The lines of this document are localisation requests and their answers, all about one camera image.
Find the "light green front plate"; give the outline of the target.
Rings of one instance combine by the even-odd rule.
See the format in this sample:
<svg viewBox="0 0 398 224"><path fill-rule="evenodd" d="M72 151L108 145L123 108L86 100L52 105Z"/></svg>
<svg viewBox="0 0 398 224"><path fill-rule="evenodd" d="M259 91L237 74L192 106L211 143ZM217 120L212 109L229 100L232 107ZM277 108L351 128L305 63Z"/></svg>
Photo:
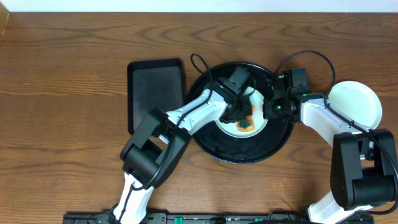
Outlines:
<svg viewBox="0 0 398 224"><path fill-rule="evenodd" d="M249 97L252 105L252 115L249 117L251 126L248 128L240 128L239 122L226 124L222 123L220 119L216 120L216 125L222 132L234 138L249 138L260 133L266 127L268 120L263 118L262 111L264 97L258 90L250 86L246 88L244 94L249 94L252 91L254 91L254 93Z"/></svg>

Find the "orange green sponge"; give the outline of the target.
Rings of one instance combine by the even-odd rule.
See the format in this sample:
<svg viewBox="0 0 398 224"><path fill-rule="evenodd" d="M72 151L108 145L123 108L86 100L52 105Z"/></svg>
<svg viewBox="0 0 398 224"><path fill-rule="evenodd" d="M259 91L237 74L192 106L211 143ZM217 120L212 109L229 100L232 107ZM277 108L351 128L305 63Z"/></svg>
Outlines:
<svg viewBox="0 0 398 224"><path fill-rule="evenodd" d="M249 132L254 130L254 121L252 114L254 107L251 106L250 110L244 110L238 113L237 119L237 129L239 132Z"/></svg>

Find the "light green plate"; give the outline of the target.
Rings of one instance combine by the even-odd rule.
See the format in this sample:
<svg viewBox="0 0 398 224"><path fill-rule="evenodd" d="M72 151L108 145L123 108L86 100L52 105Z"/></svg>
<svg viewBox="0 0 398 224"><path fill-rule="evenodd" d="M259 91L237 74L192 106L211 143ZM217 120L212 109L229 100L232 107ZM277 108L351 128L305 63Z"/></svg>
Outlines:
<svg viewBox="0 0 398 224"><path fill-rule="evenodd" d="M249 138L260 133L266 127L268 120L263 118L262 111L264 97L258 90L250 86L246 88L244 94L249 94L252 91L254 91L254 93L249 97L252 105L252 115L249 117L251 126L248 128L240 128L239 122L226 124L222 123L220 119L216 120L216 125L222 132L234 138Z"/></svg>
<svg viewBox="0 0 398 224"><path fill-rule="evenodd" d="M376 129L381 122L380 99L365 84L356 81L339 82L331 89L328 99L356 123Z"/></svg>

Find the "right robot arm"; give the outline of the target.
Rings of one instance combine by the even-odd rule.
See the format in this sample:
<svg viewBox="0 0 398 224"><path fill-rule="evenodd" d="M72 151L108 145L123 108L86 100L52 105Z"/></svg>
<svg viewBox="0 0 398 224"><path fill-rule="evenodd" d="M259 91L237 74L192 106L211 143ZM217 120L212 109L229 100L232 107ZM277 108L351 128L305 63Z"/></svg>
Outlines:
<svg viewBox="0 0 398 224"><path fill-rule="evenodd" d="M332 148L330 192L307 208L312 223L345 223L365 215L387 215L397 209L397 154L392 133L355 123L323 93L313 93L303 68L271 79L272 95L264 99L265 119L300 122ZM383 212L374 207L393 202Z"/></svg>

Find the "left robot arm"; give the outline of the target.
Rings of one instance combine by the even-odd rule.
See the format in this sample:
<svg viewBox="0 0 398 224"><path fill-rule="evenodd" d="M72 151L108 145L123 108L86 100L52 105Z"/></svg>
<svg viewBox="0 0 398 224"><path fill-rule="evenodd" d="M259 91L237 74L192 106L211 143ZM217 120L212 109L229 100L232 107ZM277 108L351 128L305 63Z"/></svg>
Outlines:
<svg viewBox="0 0 398 224"><path fill-rule="evenodd" d="M248 71L236 67L229 78L211 80L201 95L185 106L166 113L158 109L149 112L121 151L125 184L110 223L140 223L144 219L153 190L171 175L198 130L218 119L235 122L251 114L244 93L250 78Z"/></svg>

